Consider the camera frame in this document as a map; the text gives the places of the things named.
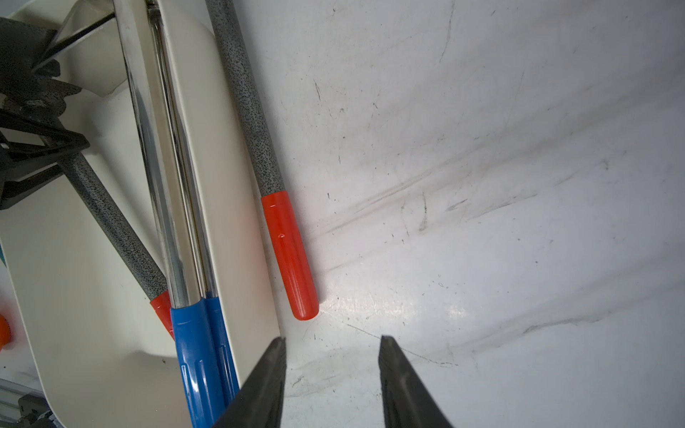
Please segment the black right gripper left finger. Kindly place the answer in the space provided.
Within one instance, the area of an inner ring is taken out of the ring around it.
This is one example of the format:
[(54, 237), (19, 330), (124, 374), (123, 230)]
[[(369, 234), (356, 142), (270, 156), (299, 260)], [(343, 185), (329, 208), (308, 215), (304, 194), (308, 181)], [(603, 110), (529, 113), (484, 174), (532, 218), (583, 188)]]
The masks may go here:
[(213, 427), (280, 427), (285, 377), (286, 340), (277, 337), (265, 349), (237, 397)]

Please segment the chrome hoe blue handle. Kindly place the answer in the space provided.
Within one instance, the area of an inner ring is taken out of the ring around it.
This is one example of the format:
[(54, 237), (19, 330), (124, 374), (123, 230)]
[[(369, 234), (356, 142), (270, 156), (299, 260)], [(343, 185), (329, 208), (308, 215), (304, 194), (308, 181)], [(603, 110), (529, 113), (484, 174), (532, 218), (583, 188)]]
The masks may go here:
[(192, 419), (212, 424), (239, 391), (159, 5), (147, 7), (165, 123), (156, 144), (171, 323)]
[(167, 270), (191, 422), (212, 427), (237, 392), (169, 39), (156, 1), (78, 1), (39, 62), (116, 23)]

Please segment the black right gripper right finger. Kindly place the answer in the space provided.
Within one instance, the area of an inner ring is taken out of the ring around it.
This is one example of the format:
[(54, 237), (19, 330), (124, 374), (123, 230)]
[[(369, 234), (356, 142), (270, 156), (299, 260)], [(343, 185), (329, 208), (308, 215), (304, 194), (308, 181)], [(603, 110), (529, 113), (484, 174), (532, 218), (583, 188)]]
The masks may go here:
[(446, 427), (437, 406), (396, 340), (384, 335), (378, 355), (385, 427)]

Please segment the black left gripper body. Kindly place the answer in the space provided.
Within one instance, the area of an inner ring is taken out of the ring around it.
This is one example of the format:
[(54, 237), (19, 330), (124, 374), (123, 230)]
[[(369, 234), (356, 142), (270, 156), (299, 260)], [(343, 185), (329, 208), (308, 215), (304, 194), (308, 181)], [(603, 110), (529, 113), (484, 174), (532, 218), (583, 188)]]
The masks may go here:
[(13, 142), (1, 137), (1, 208), (7, 210), (62, 175), (58, 165), (89, 148), (87, 139), (76, 132), (50, 127), (14, 112), (1, 112), (1, 128), (32, 137), (50, 137), (56, 146)]

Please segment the cream plastic storage tray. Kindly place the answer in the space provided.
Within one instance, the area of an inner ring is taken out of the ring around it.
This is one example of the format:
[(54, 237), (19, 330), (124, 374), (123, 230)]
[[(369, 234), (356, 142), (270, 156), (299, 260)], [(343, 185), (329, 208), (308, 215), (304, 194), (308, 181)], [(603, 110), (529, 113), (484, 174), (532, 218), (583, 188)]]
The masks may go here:
[[(160, 10), (244, 382), (280, 334), (253, 173), (205, 4), (163, 1)], [(2, 212), (1, 245), (37, 375), (63, 426), (189, 426), (174, 342), (66, 178)]]

